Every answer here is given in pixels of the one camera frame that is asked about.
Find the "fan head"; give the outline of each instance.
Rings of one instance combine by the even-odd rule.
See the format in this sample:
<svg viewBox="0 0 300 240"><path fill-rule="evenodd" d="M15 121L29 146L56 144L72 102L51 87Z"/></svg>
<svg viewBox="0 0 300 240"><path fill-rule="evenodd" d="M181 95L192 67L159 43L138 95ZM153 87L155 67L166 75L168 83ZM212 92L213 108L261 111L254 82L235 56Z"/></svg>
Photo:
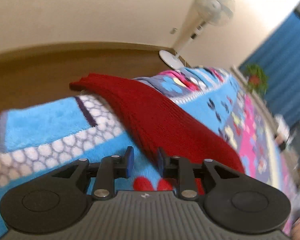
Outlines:
<svg viewBox="0 0 300 240"><path fill-rule="evenodd" d="M225 25L234 13L234 0L195 0L199 16L215 26Z"/></svg>

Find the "red cloth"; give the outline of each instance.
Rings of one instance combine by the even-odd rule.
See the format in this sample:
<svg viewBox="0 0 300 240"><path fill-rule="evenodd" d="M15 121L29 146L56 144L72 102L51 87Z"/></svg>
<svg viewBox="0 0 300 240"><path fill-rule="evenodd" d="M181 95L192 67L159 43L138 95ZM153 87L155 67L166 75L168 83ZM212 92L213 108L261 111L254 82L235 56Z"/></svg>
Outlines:
<svg viewBox="0 0 300 240"><path fill-rule="evenodd" d="M70 83L70 88L89 90L107 100L135 143L155 163L162 147L169 156L183 156L192 163L210 158L244 172L238 154L221 137L139 81L89 74Z"/></svg>

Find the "bed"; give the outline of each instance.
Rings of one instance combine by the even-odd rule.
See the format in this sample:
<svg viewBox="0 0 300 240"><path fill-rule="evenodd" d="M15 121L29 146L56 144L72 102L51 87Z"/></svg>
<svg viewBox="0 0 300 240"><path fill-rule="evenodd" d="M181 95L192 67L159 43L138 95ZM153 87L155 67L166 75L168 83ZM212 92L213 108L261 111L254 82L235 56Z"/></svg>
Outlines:
<svg viewBox="0 0 300 240"><path fill-rule="evenodd" d="M229 72L182 68L136 80L162 93L221 136L237 152L247 175L294 200L295 185L269 127ZM9 189L64 163L82 157L98 162L108 155L122 155L129 145L135 149L133 174L130 179L117 179L115 188L137 189L142 178L148 182L144 190L164 190L156 168L108 103L96 94L82 91L76 97L4 111L0 115L0 199ZM283 230L286 234L291 222L292 217ZM6 231L0 216L0 236Z"/></svg>

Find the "brown floor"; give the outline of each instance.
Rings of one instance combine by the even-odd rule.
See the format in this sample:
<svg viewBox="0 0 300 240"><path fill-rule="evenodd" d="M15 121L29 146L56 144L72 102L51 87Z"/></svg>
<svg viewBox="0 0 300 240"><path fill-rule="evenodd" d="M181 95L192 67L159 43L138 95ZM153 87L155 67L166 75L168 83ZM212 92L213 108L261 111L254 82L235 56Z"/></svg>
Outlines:
<svg viewBox="0 0 300 240"><path fill-rule="evenodd" d="M0 112L78 94L69 83L89 73L153 76L169 67L158 51L107 49L53 53L0 64Z"/></svg>

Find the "blue curtain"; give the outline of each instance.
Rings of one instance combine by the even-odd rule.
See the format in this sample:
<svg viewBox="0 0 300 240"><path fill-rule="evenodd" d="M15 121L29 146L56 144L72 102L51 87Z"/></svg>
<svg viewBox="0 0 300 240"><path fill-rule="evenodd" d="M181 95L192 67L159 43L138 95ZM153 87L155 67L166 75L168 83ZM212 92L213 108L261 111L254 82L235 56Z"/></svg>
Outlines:
<svg viewBox="0 0 300 240"><path fill-rule="evenodd" d="M259 64L269 77L264 96L272 114L282 114L288 125L300 119L300 15L293 12L273 35L240 67Z"/></svg>

